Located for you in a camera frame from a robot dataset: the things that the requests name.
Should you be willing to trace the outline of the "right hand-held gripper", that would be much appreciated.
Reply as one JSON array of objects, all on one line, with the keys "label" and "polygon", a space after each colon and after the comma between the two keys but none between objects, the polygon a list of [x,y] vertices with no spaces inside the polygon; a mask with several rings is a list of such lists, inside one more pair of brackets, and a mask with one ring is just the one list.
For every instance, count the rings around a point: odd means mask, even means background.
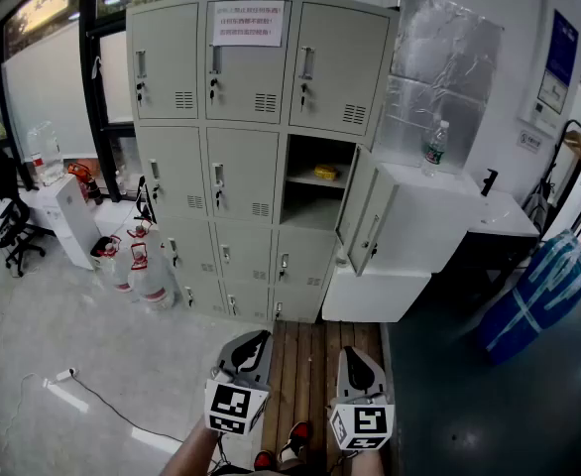
[{"label": "right hand-held gripper", "polygon": [[379,450],[393,434],[394,418],[383,368],[362,350],[344,346],[328,419],[339,449]]}]

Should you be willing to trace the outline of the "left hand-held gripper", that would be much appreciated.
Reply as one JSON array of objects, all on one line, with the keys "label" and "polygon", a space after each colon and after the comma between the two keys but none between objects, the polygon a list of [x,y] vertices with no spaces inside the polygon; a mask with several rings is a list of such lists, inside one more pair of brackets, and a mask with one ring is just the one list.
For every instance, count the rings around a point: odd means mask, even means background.
[{"label": "left hand-held gripper", "polygon": [[273,336],[256,330],[227,342],[205,383],[205,425],[219,432],[249,434],[270,395]]}]

